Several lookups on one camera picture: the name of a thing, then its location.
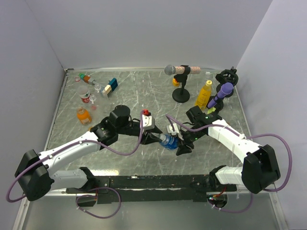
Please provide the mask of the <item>blue label water bottle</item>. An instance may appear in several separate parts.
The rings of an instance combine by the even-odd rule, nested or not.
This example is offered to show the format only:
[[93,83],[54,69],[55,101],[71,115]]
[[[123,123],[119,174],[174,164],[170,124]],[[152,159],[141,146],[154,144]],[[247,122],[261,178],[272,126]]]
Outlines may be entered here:
[[160,145],[168,150],[175,150],[178,148],[178,138],[170,136],[168,134],[159,134],[158,135]]

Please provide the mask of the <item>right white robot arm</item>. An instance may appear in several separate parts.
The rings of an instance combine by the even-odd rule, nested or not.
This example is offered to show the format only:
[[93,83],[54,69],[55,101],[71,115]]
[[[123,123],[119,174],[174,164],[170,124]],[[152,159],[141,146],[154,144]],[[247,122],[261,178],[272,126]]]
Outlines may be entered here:
[[194,142],[207,135],[230,150],[243,164],[241,167],[221,165],[209,173],[211,189],[222,190],[225,185],[243,185],[257,194],[280,179],[275,151],[270,145],[260,145],[235,131],[215,112],[206,114],[198,106],[186,112],[191,128],[170,119],[168,132],[179,137],[177,155],[191,153]]

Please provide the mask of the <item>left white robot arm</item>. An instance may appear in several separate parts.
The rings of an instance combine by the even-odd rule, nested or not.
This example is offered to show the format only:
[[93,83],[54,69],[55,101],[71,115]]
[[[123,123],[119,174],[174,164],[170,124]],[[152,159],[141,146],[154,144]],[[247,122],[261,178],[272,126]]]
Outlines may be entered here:
[[27,151],[15,172],[15,182],[29,201],[36,201],[49,191],[62,188],[77,188],[85,193],[94,189],[95,177],[86,167],[61,171],[68,163],[87,154],[107,149],[118,140],[119,135],[138,137],[134,153],[140,144],[160,142],[162,131],[155,125],[150,112],[143,109],[138,119],[130,117],[130,109],[118,105],[109,116],[89,131],[57,148],[36,153]]

